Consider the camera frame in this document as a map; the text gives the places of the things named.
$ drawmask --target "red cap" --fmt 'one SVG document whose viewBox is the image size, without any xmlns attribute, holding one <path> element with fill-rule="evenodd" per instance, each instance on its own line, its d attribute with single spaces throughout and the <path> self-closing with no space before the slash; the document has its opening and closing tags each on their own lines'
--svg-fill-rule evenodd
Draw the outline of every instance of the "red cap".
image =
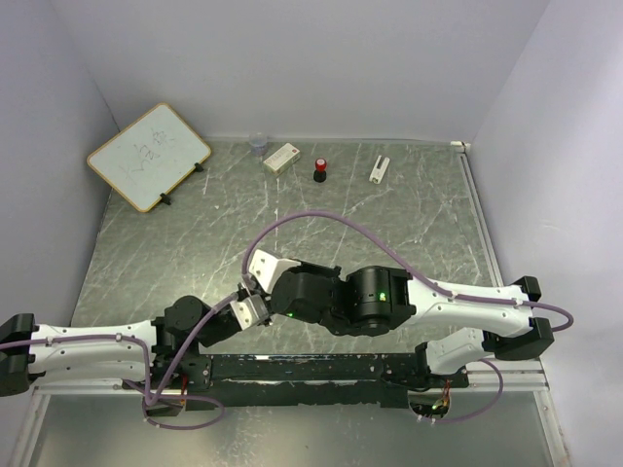
<svg viewBox="0 0 623 467">
<path fill-rule="evenodd" d="M 318 172 L 324 172 L 327 169 L 327 161 L 323 158 L 315 160 L 315 169 Z"/>
</svg>

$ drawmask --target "small whiteboard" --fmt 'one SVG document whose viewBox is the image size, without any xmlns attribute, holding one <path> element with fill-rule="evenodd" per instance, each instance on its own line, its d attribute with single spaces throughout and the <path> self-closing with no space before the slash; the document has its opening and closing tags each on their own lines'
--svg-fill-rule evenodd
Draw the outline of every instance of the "small whiteboard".
<svg viewBox="0 0 623 467">
<path fill-rule="evenodd" d="M 147 212 L 205 161 L 207 144 L 161 103 L 104 144 L 89 166 L 140 212 Z"/>
</svg>

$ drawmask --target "clear cup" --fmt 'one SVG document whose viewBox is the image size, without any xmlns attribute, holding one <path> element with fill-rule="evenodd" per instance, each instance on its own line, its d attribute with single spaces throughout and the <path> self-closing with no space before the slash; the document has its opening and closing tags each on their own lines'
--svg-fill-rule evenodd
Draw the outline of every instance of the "clear cup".
<svg viewBox="0 0 623 467">
<path fill-rule="evenodd" d="M 249 144 L 251 145 L 251 153 L 253 155 L 262 157 L 269 149 L 269 141 L 266 134 L 261 132 L 255 132 L 249 134 Z"/>
</svg>

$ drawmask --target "white wall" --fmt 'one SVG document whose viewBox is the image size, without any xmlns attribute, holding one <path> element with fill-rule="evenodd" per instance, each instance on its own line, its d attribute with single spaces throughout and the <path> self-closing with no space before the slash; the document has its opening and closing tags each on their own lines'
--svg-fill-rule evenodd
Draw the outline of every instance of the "white wall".
<svg viewBox="0 0 623 467">
<path fill-rule="evenodd" d="M 53 0 L 120 126 L 471 140 L 548 0 Z"/>
<path fill-rule="evenodd" d="M 69 323 L 108 188 L 86 156 L 117 128 L 47 0 L 0 4 L 0 323 Z M 0 399 L 0 465 L 29 396 Z"/>
<path fill-rule="evenodd" d="M 471 155 L 504 278 L 575 314 L 544 364 L 576 466 L 623 454 L 622 23 L 620 0 L 553 0 Z"/>
</svg>

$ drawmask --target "marble table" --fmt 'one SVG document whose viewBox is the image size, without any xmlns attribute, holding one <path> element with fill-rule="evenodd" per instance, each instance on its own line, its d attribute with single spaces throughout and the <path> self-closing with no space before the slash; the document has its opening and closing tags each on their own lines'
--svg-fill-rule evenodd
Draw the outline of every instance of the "marble table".
<svg viewBox="0 0 623 467">
<path fill-rule="evenodd" d="M 97 238 L 72 326 L 116 325 L 153 318 L 176 299 L 207 304 L 236 289 L 249 241 L 270 222 L 304 209 L 325 209 L 367 227 L 429 277 L 492 285 L 473 199 L 459 155 L 449 145 L 296 142 L 301 159 L 275 178 L 245 142 L 209 142 L 204 172 L 171 193 L 172 206 L 135 211 L 113 193 Z M 282 143 L 271 143 L 269 154 Z M 379 154 L 391 163 L 380 185 L 368 181 Z M 313 181 L 313 162 L 328 161 Z M 374 244 L 327 219 L 301 219 L 270 234 L 262 248 L 343 267 L 394 266 Z M 327 330 L 277 316 L 271 327 L 240 333 L 214 353 L 412 351 L 443 338 L 447 325 L 404 326 L 377 338 L 336 338 Z"/>
</svg>

